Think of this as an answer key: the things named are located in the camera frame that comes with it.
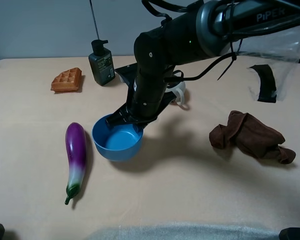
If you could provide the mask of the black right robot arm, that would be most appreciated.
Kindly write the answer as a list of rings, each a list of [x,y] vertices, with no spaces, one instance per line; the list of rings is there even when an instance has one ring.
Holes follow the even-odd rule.
[[[185,81],[173,75],[176,66],[235,59],[236,51],[227,53],[234,42],[300,26],[300,0],[199,0],[187,7],[145,0],[143,5],[162,23],[136,38],[136,76],[126,102],[106,118],[109,128],[132,124],[142,130],[155,121],[176,99],[166,92],[168,84]]]

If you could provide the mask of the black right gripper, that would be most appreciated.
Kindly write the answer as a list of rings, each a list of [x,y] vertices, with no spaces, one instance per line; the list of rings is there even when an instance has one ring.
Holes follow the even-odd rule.
[[[105,119],[108,127],[132,124],[136,132],[142,132],[159,114],[176,99],[174,93],[165,92],[168,84],[164,78],[171,77],[175,66],[169,65],[163,76],[143,74],[138,63],[116,69],[128,85],[126,102]]]

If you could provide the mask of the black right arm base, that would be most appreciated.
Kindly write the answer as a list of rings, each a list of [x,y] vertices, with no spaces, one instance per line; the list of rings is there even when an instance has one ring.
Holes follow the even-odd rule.
[[[300,227],[289,227],[280,231],[280,240],[300,240]]]

